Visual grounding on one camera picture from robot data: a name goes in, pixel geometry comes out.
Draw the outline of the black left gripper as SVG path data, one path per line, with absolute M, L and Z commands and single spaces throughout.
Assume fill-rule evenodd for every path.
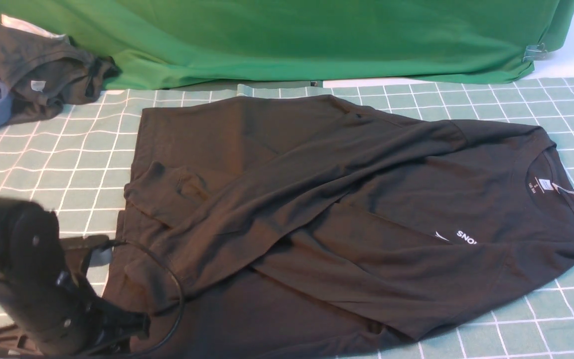
M 0 279 L 0 354 L 77 356 L 118 352 L 118 343 L 150 337 L 150 316 L 113 307 L 84 277 L 61 273 L 46 282 Z

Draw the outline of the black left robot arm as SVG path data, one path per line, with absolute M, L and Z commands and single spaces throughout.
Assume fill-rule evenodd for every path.
M 0 354 L 108 356 L 146 340 L 150 317 L 101 298 L 87 270 L 107 235 L 60 237 L 57 214 L 36 202 L 0 197 L 0 307 L 13 320 L 0 327 Z

